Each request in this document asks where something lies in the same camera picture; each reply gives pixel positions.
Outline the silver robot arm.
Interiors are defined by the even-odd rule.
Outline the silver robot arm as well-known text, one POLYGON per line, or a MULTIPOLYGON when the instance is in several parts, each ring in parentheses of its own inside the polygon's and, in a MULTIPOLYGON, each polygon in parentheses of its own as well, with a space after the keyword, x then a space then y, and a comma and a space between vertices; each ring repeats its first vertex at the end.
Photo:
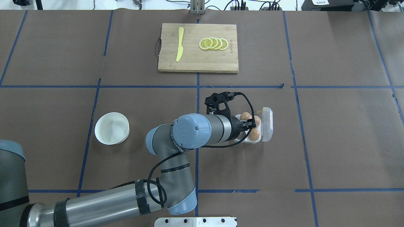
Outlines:
POLYGON ((15 189, 6 183, 15 182, 16 171, 21 171, 22 192, 30 201, 1 212, 1 226, 12 222, 18 226, 24 209, 32 204, 32 211, 48 210, 46 224, 53 224, 55 203, 70 197, 70 202, 98 196, 97 190, 105 190, 124 181, 146 178, 149 169, 158 158, 145 151, 146 131, 157 125, 155 117, 147 115, 145 123, 133 123, 126 142, 120 145, 102 145, 95 136, 89 136, 89 148, 85 150, 85 120, 82 114, 1 113, 1 139, 20 143, 20 154, 1 151, 1 202, 15 189), (9 163, 5 155, 15 155, 16 164, 9 163))

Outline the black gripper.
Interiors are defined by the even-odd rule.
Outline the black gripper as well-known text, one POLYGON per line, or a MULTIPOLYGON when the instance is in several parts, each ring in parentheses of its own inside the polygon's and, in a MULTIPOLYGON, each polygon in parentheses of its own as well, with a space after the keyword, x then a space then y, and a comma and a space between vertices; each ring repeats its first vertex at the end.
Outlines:
POLYGON ((230 134, 231 140, 238 138, 238 136, 240 135, 240 133, 242 131, 253 129, 253 128, 257 127, 255 120, 252 118, 240 121, 235 116, 231 116, 230 122, 231 122, 231 134, 230 134))

